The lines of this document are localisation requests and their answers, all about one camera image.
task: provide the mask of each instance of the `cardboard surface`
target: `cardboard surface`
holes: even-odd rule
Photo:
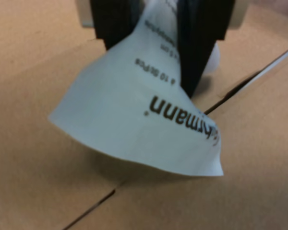
[[[0,0],[0,82],[94,38],[74,0]]]
[[[288,230],[288,58],[212,112],[224,177],[138,174],[72,230]]]
[[[252,0],[252,2],[288,17],[288,0]]]
[[[202,111],[219,102],[241,79],[261,71],[288,50],[288,18],[251,4],[240,29],[218,42],[220,65],[203,76],[193,97]]]
[[[120,183],[111,159],[47,119],[100,42],[65,52],[0,83],[0,230],[62,229]]]

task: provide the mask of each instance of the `crumpled paper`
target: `crumpled paper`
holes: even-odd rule
[[[220,176],[218,128],[180,87],[176,9],[173,0],[147,1],[134,32],[79,74],[49,118],[104,154]]]

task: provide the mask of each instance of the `beige plastic part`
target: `beige plastic part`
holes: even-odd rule
[[[248,5],[249,0],[236,0],[234,10],[229,22],[229,29],[238,29],[241,26]]]

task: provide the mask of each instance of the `cardboard box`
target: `cardboard box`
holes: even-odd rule
[[[193,98],[202,111],[209,110],[288,50],[288,18],[251,4],[241,28],[229,30],[225,41],[218,45],[219,67],[202,77]]]
[[[146,168],[71,230],[288,230],[288,58],[211,113],[225,176]]]

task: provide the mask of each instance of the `brown cardboard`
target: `brown cardboard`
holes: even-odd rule
[[[74,0],[0,0],[0,82],[94,38]]]
[[[226,90],[262,70],[288,50],[288,18],[251,4],[241,28],[229,30],[225,41],[218,45],[219,67],[202,77],[193,98],[202,111],[222,100]]]
[[[62,229],[113,190],[111,159],[47,116],[76,74],[105,52],[91,41],[0,83],[0,230]]]
[[[252,0],[256,5],[274,10],[288,18],[288,0]]]
[[[288,58],[211,117],[225,176],[142,170],[71,229],[288,230]]]
[[[221,67],[211,94],[195,99],[200,108],[288,49],[284,36],[257,28],[252,15],[247,29],[220,45]],[[147,174],[150,188],[147,170],[164,186],[186,181],[95,153],[47,121],[76,74],[105,52],[94,37],[80,27],[72,0],[0,1],[0,229],[62,229],[126,180]]]

